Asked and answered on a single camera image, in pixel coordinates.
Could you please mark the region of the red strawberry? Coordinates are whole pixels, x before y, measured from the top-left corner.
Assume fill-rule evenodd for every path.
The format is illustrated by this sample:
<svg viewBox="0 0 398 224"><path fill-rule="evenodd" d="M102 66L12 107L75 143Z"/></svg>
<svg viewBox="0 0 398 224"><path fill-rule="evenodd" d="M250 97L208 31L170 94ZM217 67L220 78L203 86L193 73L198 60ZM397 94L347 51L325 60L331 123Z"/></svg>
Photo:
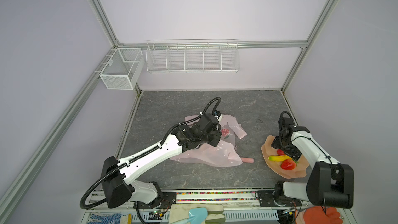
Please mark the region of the red strawberry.
<svg viewBox="0 0 398 224"><path fill-rule="evenodd" d="M296 162L294 160L292 160L292 159L287 159L287 160L284 160L281 163L280 167L283 170L291 171L291 170L294 170L296 168Z"/></svg>

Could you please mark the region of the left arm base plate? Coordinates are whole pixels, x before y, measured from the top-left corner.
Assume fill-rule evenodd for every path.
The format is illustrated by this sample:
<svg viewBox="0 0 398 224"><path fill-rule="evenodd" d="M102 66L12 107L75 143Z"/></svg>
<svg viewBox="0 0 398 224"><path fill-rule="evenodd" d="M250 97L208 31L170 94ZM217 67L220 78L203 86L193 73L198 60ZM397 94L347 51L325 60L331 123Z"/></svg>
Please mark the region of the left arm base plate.
<svg viewBox="0 0 398 224"><path fill-rule="evenodd" d="M143 202L135 202L134 209L167 209L170 208L177 201L177 192L162 192L162 196L157 197L149 204Z"/></svg>

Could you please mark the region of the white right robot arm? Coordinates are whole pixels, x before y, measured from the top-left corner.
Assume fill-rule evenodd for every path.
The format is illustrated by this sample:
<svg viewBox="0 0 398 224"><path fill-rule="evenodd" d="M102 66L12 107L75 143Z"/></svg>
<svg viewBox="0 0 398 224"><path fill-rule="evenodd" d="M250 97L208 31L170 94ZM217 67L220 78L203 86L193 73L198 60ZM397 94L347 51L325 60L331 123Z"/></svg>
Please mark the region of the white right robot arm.
<svg viewBox="0 0 398 224"><path fill-rule="evenodd" d="M315 141L310 131L291 117L280 116L279 135L271 146L281 149L294 161L305 158L312 169L306 183L278 181L275 201L296 199L314 206L350 209L354 202L354 171L329 155Z"/></svg>

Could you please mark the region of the yellow banana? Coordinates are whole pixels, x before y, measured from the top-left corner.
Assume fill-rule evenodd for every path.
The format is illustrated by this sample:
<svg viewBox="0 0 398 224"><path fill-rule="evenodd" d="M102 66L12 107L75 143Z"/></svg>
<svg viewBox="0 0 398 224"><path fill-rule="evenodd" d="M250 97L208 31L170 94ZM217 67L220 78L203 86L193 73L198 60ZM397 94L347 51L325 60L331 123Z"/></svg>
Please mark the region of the yellow banana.
<svg viewBox="0 0 398 224"><path fill-rule="evenodd" d="M269 156L268 157L269 161L274 161L274 162L283 162L288 159L291 159L291 158L287 155L278 155L278 156Z"/></svg>

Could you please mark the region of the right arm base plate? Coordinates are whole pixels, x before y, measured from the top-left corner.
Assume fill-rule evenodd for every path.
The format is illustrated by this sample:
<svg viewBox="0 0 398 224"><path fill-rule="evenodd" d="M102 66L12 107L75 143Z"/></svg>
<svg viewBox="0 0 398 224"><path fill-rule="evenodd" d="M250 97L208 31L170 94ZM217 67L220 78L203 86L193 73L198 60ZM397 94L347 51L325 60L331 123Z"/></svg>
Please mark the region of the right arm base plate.
<svg viewBox="0 0 398 224"><path fill-rule="evenodd" d="M255 193L255 197L258 199L261 207L299 207L301 201L292 198L274 197L274 190L258 190Z"/></svg>

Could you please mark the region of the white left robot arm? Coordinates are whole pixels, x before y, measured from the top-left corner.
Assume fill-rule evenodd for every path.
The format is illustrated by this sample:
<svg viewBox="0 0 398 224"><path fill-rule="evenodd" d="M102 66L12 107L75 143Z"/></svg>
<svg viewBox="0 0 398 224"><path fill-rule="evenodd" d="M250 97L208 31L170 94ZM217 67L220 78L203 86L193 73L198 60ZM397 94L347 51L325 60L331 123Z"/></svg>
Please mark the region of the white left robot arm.
<svg viewBox="0 0 398 224"><path fill-rule="evenodd" d="M116 208L129 200L155 206L163 198L159 185L144 183L138 178L162 163L186 151L200 148L203 144L216 147L221 139L222 114L214 111L192 120L174 125L163 139L131 156L105 160L102 174L82 196L81 209L91 209L106 203Z"/></svg>

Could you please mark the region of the pink printed plastic bag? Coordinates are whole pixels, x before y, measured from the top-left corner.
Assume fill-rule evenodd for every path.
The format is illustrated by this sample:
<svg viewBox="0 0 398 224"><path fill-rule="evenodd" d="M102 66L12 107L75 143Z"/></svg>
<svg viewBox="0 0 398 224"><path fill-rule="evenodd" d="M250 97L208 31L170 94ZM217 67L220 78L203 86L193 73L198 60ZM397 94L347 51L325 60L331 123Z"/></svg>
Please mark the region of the pink printed plastic bag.
<svg viewBox="0 0 398 224"><path fill-rule="evenodd" d="M221 139L217 147L203 144L199 149L186 151L170 160L180 163L200 163L212 167L235 167L243 164L236 152L236 139L247 136L237 119L231 115L223 115L221 122Z"/></svg>

